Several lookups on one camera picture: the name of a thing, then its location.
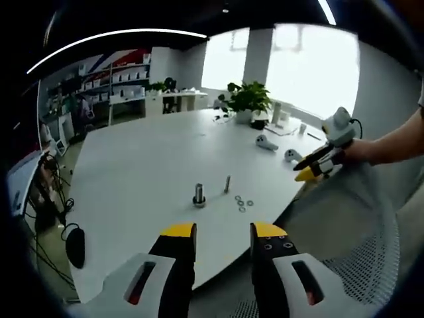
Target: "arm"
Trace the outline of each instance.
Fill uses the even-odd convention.
[[[422,112],[422,109],[417,110],[400,128],[378,140],[355,140],[352,146],[346,149],[346,158],[368,161],[371,164],[388,164],[424,154]]]

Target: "white controller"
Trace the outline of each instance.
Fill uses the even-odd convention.
[[[278,146],[270,142],[264,134],[260,134],[259,136],[256,137],[256,145],[263,149],[268,149],[273,151],[278,149]]]
[[[297,162],[300,162],[300,160],[302,160],[302,156],[300,155],[300,153],[298,153],[296,150],[294,149],[289,149],[286,151],[286,153],[284,154],[284,159],[287,162],[291,162],[292,160],[296,160]]]

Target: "human hand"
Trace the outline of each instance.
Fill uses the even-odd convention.
[[[373,142],[354,139],[353,143],[344,150],[344,160],[347,162],[366,161],[372,163]]]

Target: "bright window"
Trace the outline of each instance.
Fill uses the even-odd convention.
[[[206,46],[202,87],[226,90],[229,82],[241,84],[249,29],[212,36]]]
[[[266,87],[272,98],[321,118],[343,106],[352,114],[359,81],[355,34],[311,25],[278,25]]]

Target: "potted plant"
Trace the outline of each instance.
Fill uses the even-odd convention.
[[[226,107],[219,108],[226,113],[229,110],[235,112],[236,122],[239,124],[249,124],[253,111],[259,115],[261,111],[267,113],[270,109],[269,91],[265,89],[264,84],[257,81],[251,84],[243,83],[241,86],[230,83],[227,89],[231,96],[229,99],[225,99],[224,94],[218,96],[218,99],[226,105]]]
[[[150,92],[151,96],[160,95],[163,91],[166,91],[165,83],[162,81],[157,81],[153,84],[147,84],[146,90]]]

